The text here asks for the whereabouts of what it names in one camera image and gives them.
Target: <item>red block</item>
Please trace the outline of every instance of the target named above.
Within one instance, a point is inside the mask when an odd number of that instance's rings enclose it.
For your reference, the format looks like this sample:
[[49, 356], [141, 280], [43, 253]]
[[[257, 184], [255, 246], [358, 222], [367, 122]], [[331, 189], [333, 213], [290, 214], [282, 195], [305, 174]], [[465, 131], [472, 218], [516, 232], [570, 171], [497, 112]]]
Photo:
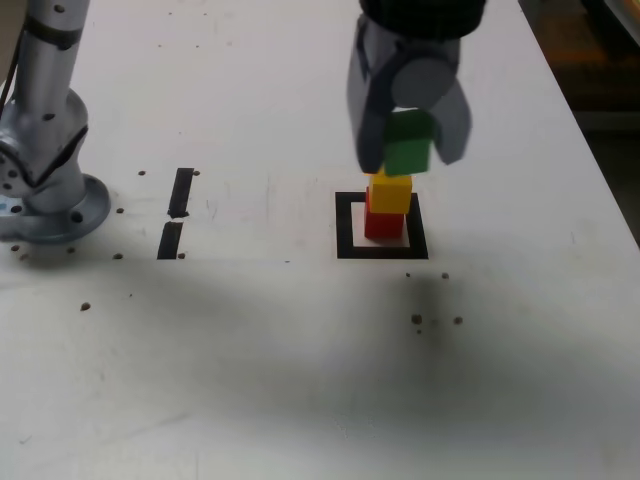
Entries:
[[369, 189], [364, 219], [364, 236], [370, 240], [401, 238], [404, 215], [401, 213], [371, 213], [369, 211]]

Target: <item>block tower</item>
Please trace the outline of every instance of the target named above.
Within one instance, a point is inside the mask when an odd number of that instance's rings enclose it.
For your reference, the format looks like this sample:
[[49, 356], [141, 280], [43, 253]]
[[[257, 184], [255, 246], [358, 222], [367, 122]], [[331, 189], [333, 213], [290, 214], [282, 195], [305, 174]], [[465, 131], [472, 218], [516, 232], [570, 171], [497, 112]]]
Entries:
[[429, 170], [434, 122], [421, 110], [397, 111], [385, 128], [384, 163], [367, 188], [365, 237], [402, 237], [411, 207], [412, 175]]

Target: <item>green block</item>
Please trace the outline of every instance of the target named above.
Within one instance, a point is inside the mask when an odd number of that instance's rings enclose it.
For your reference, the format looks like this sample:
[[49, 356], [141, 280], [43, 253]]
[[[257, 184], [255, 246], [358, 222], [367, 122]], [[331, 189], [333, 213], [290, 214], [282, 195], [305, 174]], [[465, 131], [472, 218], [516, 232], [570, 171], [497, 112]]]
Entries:
[[384, 173], [413, 175], [429, 170], [434, 122], [422, 110], [394, 112], [384, 132]]

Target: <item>cable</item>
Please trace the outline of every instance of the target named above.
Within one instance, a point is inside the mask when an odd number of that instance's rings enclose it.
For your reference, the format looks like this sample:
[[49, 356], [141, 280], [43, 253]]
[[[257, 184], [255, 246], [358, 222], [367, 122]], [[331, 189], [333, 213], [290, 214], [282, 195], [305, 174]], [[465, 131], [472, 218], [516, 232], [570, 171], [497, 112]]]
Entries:
[[7, 103], [7, 97], [9, 96], [9, 90], [11, 89], [11, 84], [13, 83], [13, 77], [16, 74], [16, 70], [18, 69], [18, 57], [20, 56], [20, 44], [22, 43], [23, 33], [24, 27], [22, 28], [22, 30], [20, 30], [20, 35], [18, 35], [16, 49], [13, 51], [13, 59], [11, 60], [9, 74], [7, 75], [7, 81], [5, 82], [4, 88], [2, 89], [2, 95], [0, 95], [0, 119], [2, 119], [2, 112], [4, 111], [4, 106]]

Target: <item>black square outline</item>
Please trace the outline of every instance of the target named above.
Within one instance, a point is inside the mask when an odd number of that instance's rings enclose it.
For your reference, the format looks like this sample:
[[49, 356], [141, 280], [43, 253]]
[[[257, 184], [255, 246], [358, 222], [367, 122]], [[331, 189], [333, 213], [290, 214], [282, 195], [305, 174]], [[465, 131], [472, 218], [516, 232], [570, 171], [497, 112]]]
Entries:
[[365, 203], [365, 192], [336, 192], [336, 237], [338, 258], [368, 260], [428, 260], [418, 194], [411, 195], [407, 219], [409, 247], [354, 247], [351, 204]]

